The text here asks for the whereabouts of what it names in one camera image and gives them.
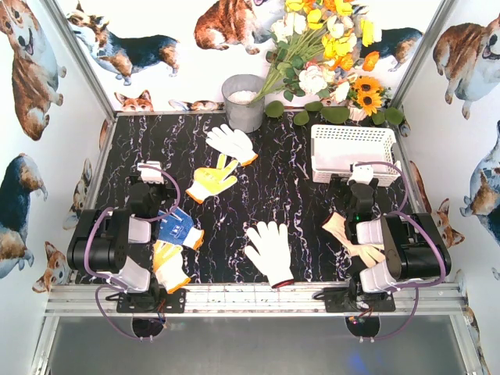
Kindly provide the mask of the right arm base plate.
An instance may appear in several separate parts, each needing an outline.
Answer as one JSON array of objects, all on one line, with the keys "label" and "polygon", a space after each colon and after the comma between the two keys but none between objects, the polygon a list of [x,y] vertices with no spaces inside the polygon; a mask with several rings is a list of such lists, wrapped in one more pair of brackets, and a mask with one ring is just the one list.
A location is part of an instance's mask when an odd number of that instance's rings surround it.
[{"label": "right arm base plate", "polygon": [[328,290],[323,293],[328,313],[392,313],[396,310],[394,299],[387,293],[351,295],[347,289]]}]

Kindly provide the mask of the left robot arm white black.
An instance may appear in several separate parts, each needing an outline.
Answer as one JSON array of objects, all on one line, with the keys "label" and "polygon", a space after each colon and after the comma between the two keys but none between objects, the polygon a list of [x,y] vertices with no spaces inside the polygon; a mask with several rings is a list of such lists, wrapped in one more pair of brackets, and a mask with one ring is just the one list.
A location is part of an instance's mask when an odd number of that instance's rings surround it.
[{"label": "left robot arm white black", "polygon": [[150,245],[159,236],[164,203],[179,204],[180,189],[170,175],[145,180],[130,176],[127,204],[122,209],[85,209],[75,228],[66,257],[70,269],[103,279],[122,293],[145,293],[152,273],[129,255],[131,245]]}]

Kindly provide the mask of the cream glove red cuff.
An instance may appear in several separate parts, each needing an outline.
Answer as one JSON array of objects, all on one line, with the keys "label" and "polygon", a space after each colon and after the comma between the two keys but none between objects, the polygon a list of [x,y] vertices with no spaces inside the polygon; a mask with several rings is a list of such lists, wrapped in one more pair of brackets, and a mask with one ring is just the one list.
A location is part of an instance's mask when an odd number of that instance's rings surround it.
[{"label": "cream glove red cuff", "polygon": [[291,250],[286,224],[258,222],[246,235],[251,244],[244,249],[253,265],[267,277],[271,288],[281,288],[295,282],[291,272]]}]

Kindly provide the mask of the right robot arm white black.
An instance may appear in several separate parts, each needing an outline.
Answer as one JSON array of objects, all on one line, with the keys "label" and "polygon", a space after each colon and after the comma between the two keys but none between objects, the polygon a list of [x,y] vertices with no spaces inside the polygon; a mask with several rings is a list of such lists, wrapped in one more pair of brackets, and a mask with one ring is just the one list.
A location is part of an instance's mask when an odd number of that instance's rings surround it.
[{"label": "right robot arm white black", "polygon": [[332,234],[365,268],[355,279],[365,293],[427,288],[441,284],[451,258],[428,213],[400,211],[373,216],[378,180],[348,180],[346,217],[331,214],[323,229]]}]

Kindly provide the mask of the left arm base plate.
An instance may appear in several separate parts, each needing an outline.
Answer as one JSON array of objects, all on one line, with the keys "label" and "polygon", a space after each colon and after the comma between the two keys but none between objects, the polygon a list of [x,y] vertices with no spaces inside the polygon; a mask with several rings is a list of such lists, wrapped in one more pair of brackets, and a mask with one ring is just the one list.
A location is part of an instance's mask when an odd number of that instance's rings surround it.
[{"label": "left arm base plate", "polygon": [[118,313],[183,313],[186,304],[186,289],[179,289],[172,294],[160,290],[158,297],[146,293],[120,293],[117,299]]}]

